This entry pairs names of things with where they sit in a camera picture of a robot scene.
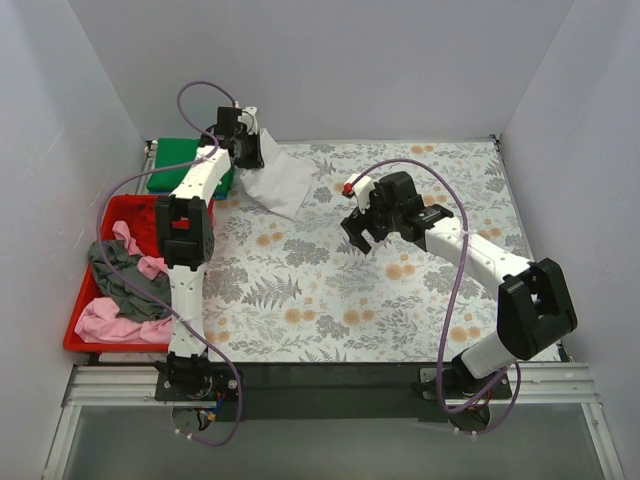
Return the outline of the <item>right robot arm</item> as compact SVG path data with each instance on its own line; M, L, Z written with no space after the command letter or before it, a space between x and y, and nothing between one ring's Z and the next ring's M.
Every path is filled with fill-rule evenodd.
M341 226L362 253L389 234L444 259L481 284L497 302L495 330L456 355L441 373L449 394L475 397L496 372L518 360L529 360L573 332L577 316L563 271L545 258L529 260L470 232L447 208L425 205L412 177L396 172L373 180L351 175L343 194L356 208Z

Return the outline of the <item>white t shirt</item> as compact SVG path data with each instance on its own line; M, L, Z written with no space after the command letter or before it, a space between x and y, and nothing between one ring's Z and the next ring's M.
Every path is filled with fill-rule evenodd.
M264 167L240 170L245 193L273 214L294 220L313 184L315 165L285 152L266 128L259 132Z

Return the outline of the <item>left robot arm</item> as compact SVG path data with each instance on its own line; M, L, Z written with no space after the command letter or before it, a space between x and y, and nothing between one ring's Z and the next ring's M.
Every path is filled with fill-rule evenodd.
M205 398L213 386L202 341L203 281L215 244L209 202L229 170L263 166L257 109L220 107L216 123L199 141L194 164L156 201L158 248L168 268L173 314L165 372L170 384L193 400Z

